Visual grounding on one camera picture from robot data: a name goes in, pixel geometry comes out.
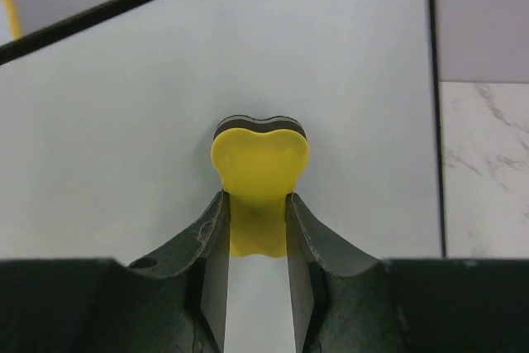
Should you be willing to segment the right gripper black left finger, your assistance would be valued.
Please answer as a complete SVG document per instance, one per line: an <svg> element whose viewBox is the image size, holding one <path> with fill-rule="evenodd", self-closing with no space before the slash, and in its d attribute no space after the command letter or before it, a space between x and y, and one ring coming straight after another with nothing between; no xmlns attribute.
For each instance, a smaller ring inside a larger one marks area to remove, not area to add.
<svg viewBox="0 0 529 353"><path fill-rule="evenodd" d="M141 308L149 352L222 352L230 248L227 193L215 194L197 221L130 264L147 278Z"/></svg>

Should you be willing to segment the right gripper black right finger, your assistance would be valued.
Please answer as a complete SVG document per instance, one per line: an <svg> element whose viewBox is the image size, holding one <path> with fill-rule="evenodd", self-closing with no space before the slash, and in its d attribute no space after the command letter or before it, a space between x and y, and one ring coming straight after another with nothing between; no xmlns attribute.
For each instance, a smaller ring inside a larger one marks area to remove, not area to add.
<svg viewBox="0 0 529 353"><path fill-rule="evenodd" d="M298 352L404 352L382 262L286 198L288 277Z"/></svg>

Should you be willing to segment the yellow bone-shaped eraser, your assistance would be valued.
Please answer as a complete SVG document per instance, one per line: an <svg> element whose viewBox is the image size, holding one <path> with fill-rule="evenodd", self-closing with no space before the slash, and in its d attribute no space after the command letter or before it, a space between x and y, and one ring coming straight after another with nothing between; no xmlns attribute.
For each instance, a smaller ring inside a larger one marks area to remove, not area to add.
<svg viewBox="0 0 529 353"><path fill-rule="evenodd" d="M211 160L230 202L230 254L287 255L286 199L306 169L309 143L292 117L232 115L214 132Z"/></svg>

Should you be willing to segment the black-framed whiteboard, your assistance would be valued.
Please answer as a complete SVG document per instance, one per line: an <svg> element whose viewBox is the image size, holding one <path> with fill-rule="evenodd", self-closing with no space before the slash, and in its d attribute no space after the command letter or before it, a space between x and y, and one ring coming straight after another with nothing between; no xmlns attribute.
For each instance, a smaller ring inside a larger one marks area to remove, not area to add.
<svg viewBox="0 0 529 353"><path fill-rule="evenodd" d="M5 45L2 351L149 352L129 266L224 192L232 115L302 125L292 193L382 262L408 351L393 272L441 256L430 28L429 0L114 0ZM298 352L287 255L229 248L234 351Z"/></svg>

